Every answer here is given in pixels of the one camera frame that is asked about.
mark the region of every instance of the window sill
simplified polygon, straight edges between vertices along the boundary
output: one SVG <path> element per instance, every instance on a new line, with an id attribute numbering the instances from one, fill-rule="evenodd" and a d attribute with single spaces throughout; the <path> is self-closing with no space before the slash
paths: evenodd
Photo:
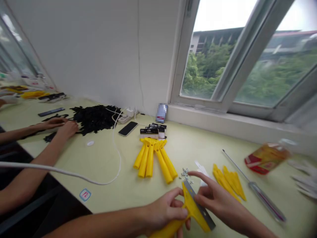
<path id="1" fill-rule="evenodd" d="M 317 135 L 291 124 L 223 114 L 193 107 L 168 105 L 168 120 L 255 143 L 277 142 L 287 138 L 298 143 L 293 151 L 316 158 Z"/>

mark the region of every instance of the screwdriver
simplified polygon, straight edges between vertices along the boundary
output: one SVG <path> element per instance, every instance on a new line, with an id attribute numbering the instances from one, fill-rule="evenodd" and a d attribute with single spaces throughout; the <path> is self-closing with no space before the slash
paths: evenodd
<path id="1" fill-rule="evenodd" d="M 271 213 L 271 215 L 274 217 L 274 219 L 277 222 L 286 222 L 286 217 L 284 214 L 276 207 L 276 205 L 268 198 L 268 196 L 258 187 L 258 185 L 255 182 L 251 182 L 248 177 L 241 171 L 241 169 L 237 166 L 237 164 L 230 158 L 230 156 L 225 152 L 223 149 L 223 152 L 226 154 L 226 156 L 231 160 L 231 162 L 240 170 L 240 172 L 243 174 L 243 176 L 248 181 L 248 186 L 251 188 L 251 190 L 254 192 L 254 194 L 258 197 L 258 199 L 263 203 L 265 208 Z"/>

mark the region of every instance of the white cable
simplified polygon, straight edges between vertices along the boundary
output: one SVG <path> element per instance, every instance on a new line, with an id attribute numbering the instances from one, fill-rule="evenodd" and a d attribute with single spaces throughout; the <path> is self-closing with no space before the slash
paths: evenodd
<path id="1" fill-rule="evenodd" d="M 140 66 L 140 61 L 141 61 L 141 57 L 140 57 L 140 13 L 139 13 L 139 0 L 138 0 L 138 22 L 137 22 L 137 36 L 138 36 L 138 60 L 139 60 L 139 84 L 140 84 L 140 90 L 141 90 L 141 97 L 142 97 L 142 106 L 145 110 L 145 112 L 152 118 L 152 121 L 154 122 L 153 117 L 149 114 L 149 112 L 146 110 L 145 106 L 144 106 L 144 94 L 143 94 L 143 90 L 142 90 L 142 84 L 141 84 L 141 66 Z"/>
<path id="2" fill-rule="evenodd" d="M 46 165 L 38 165 L 38 164 L 27 164 L 27 163 L 16 163 L 16 162 L 0 162 L 0 168 L 32 168 L 32 169 L 42 169 L 42 170 L 48 170 L 48 171 L 54 171 L 54 172 L 57 172 L 57 173 L 60 173 L 60 174 L 65 174 L 65 175 L 69 175 L 69 176 L 73 176 L 73 177 L 78 177 L 78 178 L 81 178 L 81 179 L 84 179 L 90 183 L 94 183 L 96 185 L 107 185 L 107 184 L 110 184 L 112 183 L 114 180 L 116 180 L 116 178 L 119 176 L 119 173 L 120 173 L 120 170 L 121 170 L 121 155 L 120 155 L 120 152 L 116 146 L 116 143 L 115 143 L 115 127 L 116 127 L 116 124 L 117 124 L 117 121 L 120 117 L 120 115 L 123 113 L 123 111 L 121 113 L 118 113 L 119 116 L 117 117 L 116 121 L 115 121 L 115 124 L 113 126 L 113 131 L 112 131 L 112 143 L 113 143 L 113 146 L 115 147 L 115 149 L 117 150 L 118 154 L 119 154 L 119 157 L 120 157 L 120 163 L 119 163 L 119 170 L 118 170 L 118 173 L 117 175 L 109 182 L 107 183 L 100 183 L 100 182 L 96 182 L 96 181 L 93 181 L 83 175 L 80 175 L 80 174 L 77 174 L 77 173 L 73 173 L 73 172 L 69 172 L 69 171 L 66 171 L 66 170 L 62 170 L 62 169 L 58 169 L 58 168 L 55 168 L 55 167 L 52 167 L 52 166 L 46 166 Z"/>
<path id="3" fill-rule="evenodd" d="M 115 112 L 115 111 L 111 111 L 111 110 L 109 110 L 109 109 L 108 109 L 108 108 L 106 108 L 106 107 L 105 107 L 105 109 L 107 109 L 107 110 L 108 110 L 108 111 L 110 111 L 110 112 L 113 112 L 113 113 L 117 113 L 117 114 L 120 114 L 120 113 L 118 113 L 118 112 Z"/>
<path id="4" fill-rule="evenodd" d="M 114 114 L 113 114 L 112 117 L 111 117 L 114 122 L 116 122 L 116 120 L 113 118 L 113 116 L 117 113 L 116 111 L 117 111 L 118 109 L 119 109 L 119 108 L 116 108 L 116 109 L 115 109 Z"/>
<path id="5" fill-rule="evenodd" d="M 139 122 L 136 120 L 136 118 L 135 118 L 135 116 L 136 116 L 136 111 L 137 111 L 137 109 L 135 108 L 134 120 L 137 122 L 137 124 L 139 124 L 139 125 L 141 125 L 141 126 L 148 126 L 148 124 L 143 125 L 143 124 L 139 123 Z"/>

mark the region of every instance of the metal blade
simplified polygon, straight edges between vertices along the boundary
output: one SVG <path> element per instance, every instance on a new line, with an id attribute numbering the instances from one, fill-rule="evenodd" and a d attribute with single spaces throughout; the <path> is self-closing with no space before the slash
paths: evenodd
<path id="1" fill-rule="evenodd" d="M 186 180 L 184 182 L 185 187 L 187 188 L 187 190 L 189 191 L 189 194 L 192 196 L 196 206 L 198 207 L 200 213 L 202 214 L 202 216 L 205 218 L 205 221 L 207 222 L 210 230 L 213 230 L 216 227 L 216 224 L 214 223 L 214 221 L 211 219 L 210 215 L 208 214 L 207 210 L 200 206 L 198 203 L 196 203 L 194 196 L 196 195 L 196 193 L 194 192 L 193 188 L 190 186 L 189 182 Z"/>

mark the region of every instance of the window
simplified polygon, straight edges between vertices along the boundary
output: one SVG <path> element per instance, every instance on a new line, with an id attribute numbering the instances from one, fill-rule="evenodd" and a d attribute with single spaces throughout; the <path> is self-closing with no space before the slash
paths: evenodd
<path id="1" fill-rule="evenodd" d="M 284 121 L 317 93 L 316 14 L 315 0 L 192 0 L 171 103 Z"/>
<path id="2" fill-rule="evenodd" d="M 18 75 L 37 76 L 40 68 L 32 57 L 29 47 L 14 27 L 6 12 L 3 1 L 0 2 L 0 70 Z"/>
<path id="3" fill-rule="evenodd" d="M 205 36 L 200 36 L 198 43 L 204 43 L 205 42 L 206 37 Z"/>

